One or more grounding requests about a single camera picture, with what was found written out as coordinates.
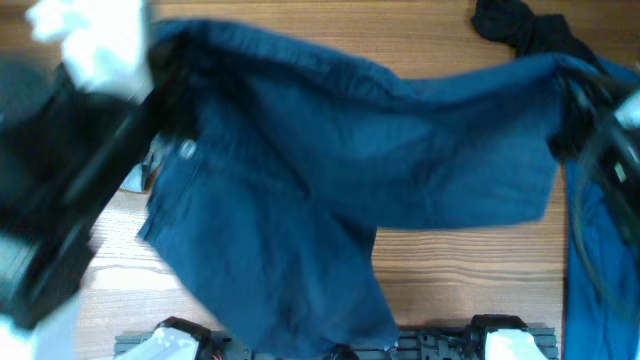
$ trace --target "white plastic part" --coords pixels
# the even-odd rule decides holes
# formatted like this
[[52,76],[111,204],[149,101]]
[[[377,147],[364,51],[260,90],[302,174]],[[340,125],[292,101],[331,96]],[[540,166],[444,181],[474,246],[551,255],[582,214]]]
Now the white plastic part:
[[41,0],[26,16],[34,40],[62,42],[76,88],[138,103],[151,92],[144,0]]
[[640,90],[631,95],[615,112],[616,119],[626,129],[640,128]]
[[0,315],[0,359],[72,360],[79,309],[76,295],[40,321],[33,331],[19,329],[10,318]]
[[172,328],[159,328],[153,336],[116,360],[194,360],[198,342],[189,334]]
[[502,329],[487,334],[486,360],[547,360],[533,336],[521,330]]

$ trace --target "blue cloth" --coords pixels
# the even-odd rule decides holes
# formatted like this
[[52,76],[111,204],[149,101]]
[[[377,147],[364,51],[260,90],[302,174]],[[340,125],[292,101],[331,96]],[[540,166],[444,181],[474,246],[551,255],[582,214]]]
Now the blue cloth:
[[[603,61],[611,76],[636,83],[640,77]],[[567,164],[567,200],[569,215],[576,197],[578,178],[575,163]],[[635,252],[625,246],[603,203],[602,192],[591,184],[583,193],[584,243],[598,273],[612,292],[626,304],[640,303],[640,284]],[[573,224],[569,226],[569,254],[565,322],[565,359],[635,359],[639,324],[620,316],[603,302],[592,285],[573,242]]]
[[171,21],[199,137],[169,154],[141,235],[248,346],[309,357],[398,330],[374,277],[377,226],[539,219],[557,164],[543,55],[446,79],[240,24]]

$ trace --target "wooden table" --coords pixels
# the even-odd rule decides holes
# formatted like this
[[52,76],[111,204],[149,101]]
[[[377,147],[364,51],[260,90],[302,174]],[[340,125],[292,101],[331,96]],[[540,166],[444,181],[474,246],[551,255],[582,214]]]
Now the wooden table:
[[[29,42],[28,0],[0,5],[0,51],[58,61],[55,46]],[[596,53],[634,66],[640,2],[530,0],[538,13],[565,14]],[[480,39],[473,0],[161,0],[160,17],[236,19],[378,61],[400,76],[438,77],[507,62],[506,46]],[[456,232],[381,230],[376,275],[401,326],[460,325],[478,313],[519,315],[562,335],[567,215],[561,175],[535,224]],[[146,195],[118,193],[96,224],[97,257],[85,276],[77,328],[79,359],[109,359],[114,336],[150,330],[175,315],[218,327],[146,244],[135,239]]]

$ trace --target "blue fabric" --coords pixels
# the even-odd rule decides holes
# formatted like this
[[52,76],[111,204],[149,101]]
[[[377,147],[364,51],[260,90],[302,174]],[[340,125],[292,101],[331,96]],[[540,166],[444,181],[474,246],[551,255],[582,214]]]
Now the blue fabric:
[[558,71],[543,55],[446,79],[244,25],[171,21],[194,75],[195,153],[172,152],[141,235],[248,346],[309,357],[393,344],[377,226],[539,219],[557,165]]
[[[603,65],[611,76],[640,85],[640,77],[610,62]],[[575,163],[567,164],[569,215],[582,176]],[[613,293],[626,304],[640,303],[635,252],[623,245],[603,203],[602,192],[590,185],[583,193],[583,237],[587,252]],[[565,359],[635,359],[639,325],[620,316],[603,302],[592,285],[573,242],[569,226],[569,259],[565,323]]]

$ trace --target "wooden floor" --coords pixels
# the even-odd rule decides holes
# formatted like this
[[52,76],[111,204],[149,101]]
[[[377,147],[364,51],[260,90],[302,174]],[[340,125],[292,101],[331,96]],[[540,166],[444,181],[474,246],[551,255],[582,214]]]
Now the wooden floor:
[[[21,20],[28,1],[2,1],[0,51],[54,64],[55,46],[29,41],[29,28]],[[599,55],[630,67],[638,59],[640,2],[528,2],[539,13],[565,14],[574,33]],[[511,59],[506,47],[472,31],[473,0],[159,3],[160,17],[237,19],[371,58],[403,77],[445,76]],[[135,239],[146,200],[146,195],[119,193],[96,225],[100,251],[82,291],[79,359],[108,359],[115,335],[152,329],[171,315],[217,327],[153,250]],[[540,223],[458,232],[382,230],[374,265],[402,326],[459,325],[477,313],[508,313],[555,327],[561,335],[566,232],[564,179],[559,175]]]

